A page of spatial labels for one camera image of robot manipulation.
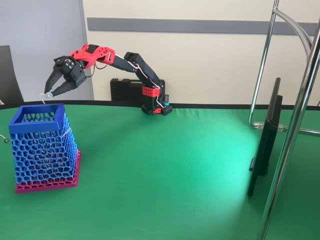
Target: blue basket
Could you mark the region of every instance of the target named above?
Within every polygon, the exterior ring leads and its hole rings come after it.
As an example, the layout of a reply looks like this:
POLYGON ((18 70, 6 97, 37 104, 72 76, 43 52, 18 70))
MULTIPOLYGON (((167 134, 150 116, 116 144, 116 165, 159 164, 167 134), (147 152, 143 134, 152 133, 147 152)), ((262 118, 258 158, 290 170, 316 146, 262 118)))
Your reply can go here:
POLYGON ((77 144, 72 130, 64 135, 69 128, 63 104, 18 109, 9 124, 17 184, 75 175, 77 144))

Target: metal rod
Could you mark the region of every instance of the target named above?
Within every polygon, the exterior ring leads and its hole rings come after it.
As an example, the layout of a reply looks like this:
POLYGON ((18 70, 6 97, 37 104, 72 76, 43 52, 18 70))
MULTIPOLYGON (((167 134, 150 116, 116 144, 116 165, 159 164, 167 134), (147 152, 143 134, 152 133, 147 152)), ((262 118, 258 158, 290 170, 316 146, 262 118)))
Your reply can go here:
MULTIPOLYGON (((288 126, 283 126, 283 130, 287 131, 288 130, 288 126)), ((307 129, 307 128, 300 128, 299 129, 300 133, 304 133, 304 134, 313 134, 313 135, 320 135, 320 131, 317 130, 312 130, 312 129, 307 129)))
POLYGON ((279 189, 282 185, 288 160, 291 157, 299 128, 306 111, 308 100, 316 79, 317 71, 320 63, 320 21, 315 33, 310 55, 308 57, 307 65, 303 75, 303 81, 297 96, 293 113, 291 116, 290 124, 288 127, 285 141, 282 146, 279 161, 276 166, 275 174, 273 177, 271 189, 266 201, 265 209, 262 216, 262 222, 258 231, 257 240, 266 239, 271 217, 274 213, 274 207, 279 195, 279 189))
POLYGON ((304 47, 306 57, 308 57, 310 54, 311 46, 312 46, 312 41, 311 41, 311 38, 309 37, 309 35, 305 32, 305 30, 295 20, 293 20, 291 17, 289 17, 285 13, 279 11, 276 8, 273 9, 273 12, 277 16, 279 16, 280 18, 285 20, 290 25, 290 27, 292 27, 292 29, 295 31, 295 33, 300 38, 302 45, 304 47))
MULTIPOLYGON (((272 9, 272 15, 271 15, 270 23, 269 23, 269 29, 268 29, 268 32, 266 35, 266 40, 265 40, 264 49, 263 49, 263 53, 262 53, 262 59, 261 59, 261 63, 260 63, 258 77, 256 80, 254 93, 253 93, 253 97, 252 97, 252 102, 251 102, 251 107, 250 107, 250 112, 249 112, 249 119, 248 119, 248 123, 252 127, 255 126, 254 123, 252 122, 252 118, 253 118, 253 114, 255 111, 256 103, 257 103, 258 92, 259 92, 261 79, 262 79, 262 75, 263 75, 265 64, 266 64, 268 49, 269 49, 269 45, 270 45, 270 41, 271 41, 272 30, 273 30, 273 27, 275 24, 276 16, 278 15, 283 20, 285 20, 293 28, 293 30, 296 32, 296 34, 299 36, 299 38, 301 39, 301 42, 303 44, 307 58, 310 54, 310 48, 312 46, 312 41, 311 41, 310 36, 305 32, 305 30, 295 20, 293 20, 291 17, 289 17, 285 13, 279 11, 278 5, 279 5, 279 0, 275 0, 273 3, 273 9, 272 9)), ((284 126, 283 129, 286 131, 288 129, 288 127, 284 126)), ((313 129, 302 128, 299 131, 301 133, 305 133, 305 134, 320 135, 320 131, 313 130, 313 129)))
MULTIPOLYGON (((275 0, 274 3, 273 3, 273 9, 276 9, 278 7, 278 4, 279 4, 279 0, 275 0)), ((267 59, 267 55, 268 55, 268 49, 269 49, 270 40, 271 40, 271 36, 272 36, 272 30, 274 29, 274 25, 275 25, 275 20, 276 20, 276 14, 272 11, 268 32, 266 34, 266 40, 265 40, 265 44, 264 44, 264 49, 263 49, 262 59, 261 59, 261 63, 260 63, 259 73, 258 73, 258 77, 257 77, 257 80, 256 80, 255 88, 254 88, 254 93, 253 93, 250 113, 249 113, 248 122, 249 122, 250 126, 253 126, 252 117, 253 117, 255 106, 256 106, 256 102, 257 102, 258 92, 259 92, 259 88, 260 88, 262 74, 264 72, 264 68, 265 68, 265 64, 266 64, 266 59, 267 59)))

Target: green table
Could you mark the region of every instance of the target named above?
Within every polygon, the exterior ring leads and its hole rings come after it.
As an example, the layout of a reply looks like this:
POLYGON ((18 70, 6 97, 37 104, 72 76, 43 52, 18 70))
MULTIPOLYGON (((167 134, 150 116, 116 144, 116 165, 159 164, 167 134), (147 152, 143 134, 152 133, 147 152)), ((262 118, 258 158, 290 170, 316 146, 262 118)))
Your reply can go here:
MULTIPOLYGON (((15 194, 11 145, 0 142, 0 240, 256 239, 284 132, 247 198, 262 133, 247 125, 247 109, 65 108, 82 152, 78 187, 15 194)), ((16 110, 0 110, 0 134, 9 136, 16 110)), ((280 123, 291 113, 283 110, 280 123)), ((306 111, 302 127, 320 129, 320 111, 306 111)), ((320 138, 300 134, 268 240, 318 239, 319 172, 320 138)))

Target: pink base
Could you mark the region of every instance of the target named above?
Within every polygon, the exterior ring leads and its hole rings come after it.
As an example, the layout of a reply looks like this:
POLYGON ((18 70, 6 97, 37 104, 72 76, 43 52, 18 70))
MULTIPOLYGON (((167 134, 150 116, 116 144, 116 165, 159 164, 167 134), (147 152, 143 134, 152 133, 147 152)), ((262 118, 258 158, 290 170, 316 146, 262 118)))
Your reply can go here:
POLYGON ((72 188, 78 185, 79 179, 79 167, 81 160, 81 152, 76 150, 76 162, 75 162, 75 174, 74 177, 61 177, 57 179, 49 179, 43 181, 28 181, 15 185, 15 193, 30 193, 30 192, 39 192, 53 189, 64 189, 64 188, 72 188))

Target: black case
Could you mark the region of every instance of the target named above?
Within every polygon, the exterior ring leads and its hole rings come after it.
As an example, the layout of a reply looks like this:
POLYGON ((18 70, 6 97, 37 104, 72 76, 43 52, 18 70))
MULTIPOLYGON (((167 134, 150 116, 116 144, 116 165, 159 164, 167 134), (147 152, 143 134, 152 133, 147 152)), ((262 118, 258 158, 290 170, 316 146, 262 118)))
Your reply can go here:
POLYGON ((111 101, 144 104, 143 83, 140 80, 113 78, 110 81, 111 101))

